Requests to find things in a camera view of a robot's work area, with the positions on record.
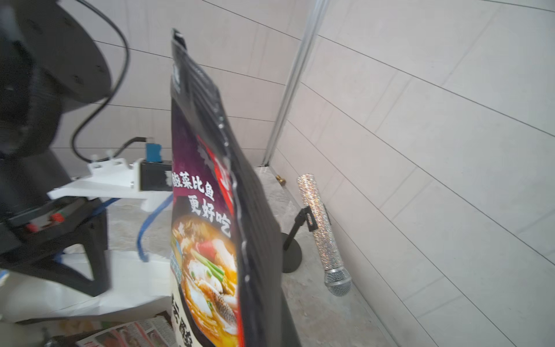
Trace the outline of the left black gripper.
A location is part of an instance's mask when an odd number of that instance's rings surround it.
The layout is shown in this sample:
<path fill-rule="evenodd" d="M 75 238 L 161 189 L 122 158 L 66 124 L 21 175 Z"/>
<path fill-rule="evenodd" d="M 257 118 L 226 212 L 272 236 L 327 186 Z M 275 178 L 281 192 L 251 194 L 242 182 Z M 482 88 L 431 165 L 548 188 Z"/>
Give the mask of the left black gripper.
<path fill-rule="evenodd" d="M 1 217 L 1 268 L 60 283 L 89 296 L 110 289 L 107 204 L 96 198 L 66 197 L 40 208 Z M 66 248 L 81 245 L 92 278 L 65 265 Z"/>

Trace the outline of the blue checkered paper bag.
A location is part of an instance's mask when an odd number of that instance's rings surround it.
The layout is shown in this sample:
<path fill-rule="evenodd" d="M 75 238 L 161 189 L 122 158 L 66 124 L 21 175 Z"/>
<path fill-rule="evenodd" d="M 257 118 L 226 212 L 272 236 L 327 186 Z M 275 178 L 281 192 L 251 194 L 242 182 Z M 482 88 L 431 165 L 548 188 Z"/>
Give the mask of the blue checkered paper bag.
<path fill-rule="evenodd" d="M 75 198 L 64 221 L 8 250 L 1 220 L 1 318 L 105 315 L 162 301 L 170 305 L 171 214 L 144 234 L 148 214 L 129 200 Z"/>

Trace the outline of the black red condiment packet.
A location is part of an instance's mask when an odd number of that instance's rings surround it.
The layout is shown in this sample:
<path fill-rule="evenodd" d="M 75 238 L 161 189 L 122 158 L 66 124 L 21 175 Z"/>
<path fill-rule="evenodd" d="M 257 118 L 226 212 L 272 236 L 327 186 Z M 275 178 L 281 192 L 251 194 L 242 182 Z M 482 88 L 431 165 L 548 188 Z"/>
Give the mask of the black red condiment packet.
<path fill-rule="evenodd" d="M 178 346 L 166 318 L 128 322 L 106 329 L 76 342 L 83 347 L 169 347 Z"/>

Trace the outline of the purple black fish packet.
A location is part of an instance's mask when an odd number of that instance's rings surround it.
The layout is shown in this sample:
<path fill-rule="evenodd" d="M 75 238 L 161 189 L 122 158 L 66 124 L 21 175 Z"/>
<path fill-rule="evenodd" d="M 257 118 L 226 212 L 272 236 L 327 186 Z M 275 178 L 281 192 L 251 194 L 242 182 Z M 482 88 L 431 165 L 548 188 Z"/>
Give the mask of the purple black fish packet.
<path fill-rule="evenodd" d="M 299 346 L 281 230 L 220 91 L 172 33 L 172 326 L 178 346 Z"/>

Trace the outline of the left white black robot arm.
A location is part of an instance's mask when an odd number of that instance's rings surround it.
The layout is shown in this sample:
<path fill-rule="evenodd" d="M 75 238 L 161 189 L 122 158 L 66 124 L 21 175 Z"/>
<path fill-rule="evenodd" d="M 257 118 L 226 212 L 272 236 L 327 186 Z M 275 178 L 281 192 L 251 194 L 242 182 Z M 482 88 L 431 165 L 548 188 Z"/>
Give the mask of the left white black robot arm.
<path fill-rule="evenodd" d="M 1 267 L 88 296 L 111 284 L 100 199 L 51 193 L 71 182 L 51 151 L 62 116 L 107 97 L 111 75 L 56 1 L 1 3 Z"/>

